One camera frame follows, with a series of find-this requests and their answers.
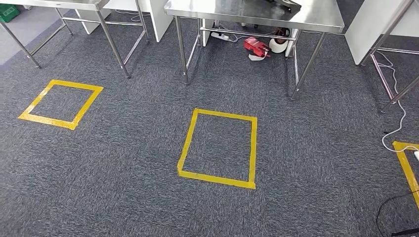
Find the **tape roll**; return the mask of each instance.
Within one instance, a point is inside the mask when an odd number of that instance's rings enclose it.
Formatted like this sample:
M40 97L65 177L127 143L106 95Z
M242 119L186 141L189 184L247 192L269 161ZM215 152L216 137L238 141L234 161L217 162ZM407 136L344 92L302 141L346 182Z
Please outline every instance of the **tape roll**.
M287 46L288 46L288 40L282 44L276 43L275 39L271 39L271 41L269 42L269 47L274 53L284 52L287 49Z

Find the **red object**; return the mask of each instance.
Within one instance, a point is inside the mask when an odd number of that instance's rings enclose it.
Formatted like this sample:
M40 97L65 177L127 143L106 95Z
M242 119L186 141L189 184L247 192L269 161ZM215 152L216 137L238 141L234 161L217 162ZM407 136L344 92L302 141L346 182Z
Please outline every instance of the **red object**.
M265 54L266 57L270 57L270 55L268 55L270 48L264 42L260 42L256 38L247 38L243 44L246 49L252 51L258 57L265 57Z

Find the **electrical cord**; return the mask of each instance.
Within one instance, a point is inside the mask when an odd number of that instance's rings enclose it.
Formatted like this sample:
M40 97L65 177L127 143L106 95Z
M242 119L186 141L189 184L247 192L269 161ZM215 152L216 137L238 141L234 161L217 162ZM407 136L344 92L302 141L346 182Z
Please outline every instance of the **electrical cord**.
M386 205L386 204L387 204L389 201L391 201L391 200L394 200L394 199L397 199L397 198L402 198L402 197L404 197L404 196L411 195L411 194L414 194L414 193L417 193L417 192L419 192L419 190L416 190L416 191L413 191L413 192L410 192L410 193L407 193L407 194L399 195L399 196L390 197L390 198L388 198L387 200L385 200L385 201L384 201L384 202L380 205L380 207L379 207L379 209L378 209L377 216L376 216L376 225L377 225L378 231L380 232L380 234L381 234L381 236L382 236L382 237L385 237L385 236L384 236L384 234L382 233L382 231L381 231L381 229L380 229L380 227L379 227L379 224L378 224L378 217L379 217L379 215L380 215L380 213L381 213L381 209L382 209L382 207L383 207L384 205Z
M224 30L228 30L227 28L225 28L223 25L221 25L221 24L219 24L219 26L220 26L220 28L222 28L222 29L224 29ZM267 35L271 35L271 34L274 34L276 31L272 31L272 32L270 32L270 33L267 33ZM236 38L235 40L229 40L230 42L232 42L232 43L237 43L240 39L243 39L243 38L248 38L249 36L240 36L240 37L237 37L237 35L235 35L235 34L233 34L233 36Z
M322 32L317 32L317 31L301 31L304 33L315 33L315 34L322 34ZM344 36L345 34L338 34L338 33L328 33L328 35L337 35L337 36Z
M115 10L117 13L119 14L128 14L128 15L135 15L134 17L131 17L131 21L133 22L139 22L141 21L141 19L136 20L136 18L140 17L140 15L138 13L135 12L127 12L127 11L119 11L119 10Z
M390 65L386 65L386 64L382 64L382 63L378 63L378 66L380 66L380 67L383 67L383 68L389 68L389 69L391 69L392 71L393 71L393 79L394 79L394 91L396 91L396 93L399 93L398 92L398 90L397 90L397 79L396 79L396 70L393 68L393 66L394 66L394 64L384 55L384 54L382 54L381 52L377 52L377 53L379 53L379 54L381 54L386 60L387 60L387 62L390 64ZM390 136L391 134L394 134L394 133L396 133L396 132L398 132L398 131L400 131L400 130L402 130L402 128L403 128L403 120L404 120L404 118L406 117L406 110L403 108L403 106L402 106L402 104L400 103L400 100L399 101L397 101L397 103L398 103L398 105L399 105L399 107L402 109L402 111L403 111L403 116L401 117L401 119L400 119L400 122L399 122L399 128L398 129L396 129L396 130L394 130L394 131L392 131L392 132L390 132L390 133L387 133L387 134L385 134L383 137L382 137L382 139L381 139L381 143L383 144L383 146L387 149L387 150L389 150L389 151L391 151L391 152L403 152L403 151L405 151L407 148L414 148L415 150L417 150L417 151L419 151L419 149L418 148L416 148L416 147L414 147L414 146L406 146L404 149L402 149L402 150L400 150L400 151L395 151L395 150L393 150L393 149L391 149L391 148L389 148L389 147L387 147L387 145L385 144L385 142L384 142L384 140L386 139L386 137L388 137L388 136Z

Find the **black cable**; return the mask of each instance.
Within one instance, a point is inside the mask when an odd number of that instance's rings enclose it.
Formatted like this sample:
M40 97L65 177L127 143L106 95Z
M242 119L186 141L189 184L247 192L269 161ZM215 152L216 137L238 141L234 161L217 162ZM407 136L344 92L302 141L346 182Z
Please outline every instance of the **black cable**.
M392 233L391 236L404 236L404 235L410 235L410 234L416 234L416 233L419 233L419 228Z
M380 208L378 209L377 216L376 216L376 225L377 225L378 231L380 232L380 234L381 234L381 236L382 236L382 237L385 237L385 236L384 236L384 235L383 235L383 233L381 232L381 229L379 228L379 225L378 225L378 217L379 217L379 214L380 214L380 212L381 212L382 207L383 207L386 203L388 203L389 201L391 201L391 200L394 200L394 199L397 199L397 198L402 198L402 197L404 197L404 196L411 195L411 194L414 194L414 193L416 193L416 192L419 192L419 190L416 190L416 191L410 192L410 193L408 193L408 194L403 194L403 195L399 195L399 196L395 196L395 197L390 197L389 199L387 199L386 201L384 201L384 202L381 204Z

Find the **yellow floor tape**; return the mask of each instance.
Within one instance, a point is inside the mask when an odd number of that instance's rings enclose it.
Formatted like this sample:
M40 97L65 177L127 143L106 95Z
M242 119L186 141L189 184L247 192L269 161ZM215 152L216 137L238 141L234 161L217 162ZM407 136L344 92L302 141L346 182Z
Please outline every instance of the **yellow floor tape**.
M401 151L407 146L416 147L419 149L419 144L412 144L412 143L404 143L404 142L393 142L394 150ZM406 150L416 151L414 148L408 147ZM400 164L402 165L403 172L405 173L407 182L409 183L410 190L415 192L419 190L418 182L416 181L415 174L410 167L409 161L407 160L405 152L397 152L397 157L399 158ZM416 205L419 209L419 192L413 193L413 197L415 199Z
M48 93L48 91L51 90L51 88L54 85L62 85L62 86L68 86L68 87L74 87L74 88L93 91L91 96L88 98L86 103L82 106L80 111L76 114L73 121L71 122L30 114L30 112L35 108L35 106ZM102 90L103 90L103 87L96 86L96 85L82 84L82 83L76 83L76 82L64 81L64 80L51 80L49 84L46 86L46 88L35 98L35 100L29 105L27 109L25 109L25 111L18 118L29 120L29 121L34 121L34 122L50 124L50 125L59 126L59 127L65 127L65 128L74 130L76 126L79 125L79 121L82 119L83 115L86 113L90 105L93 103L97 95Z
M249 180L248 181L228 179L228 178L223 178L223 177L218 177L218 176L199 174L199 173L182 170L183 164L185 163L186 156L188 155L188 150L192 141L192 136L194 133L198 114L226 117L230 119L241 119L241 120L247 120L251 122L251 150L250 150ZM256 184L254 183L254 176L255 176L255 170L256 170L256 133L257 133L257 118L256 117L235 115L235 114L210 111L210 110L194 109L193 114L192 114L191 124L189 126L189 130L186 135L185 144L183 145L182 154L180 156L179 162L177 163L177 172L179 173L179 176L185 177L185 178L191 178L191 179L204 180L208 182L233 185L233 186L242 187L242 188L256 189Z

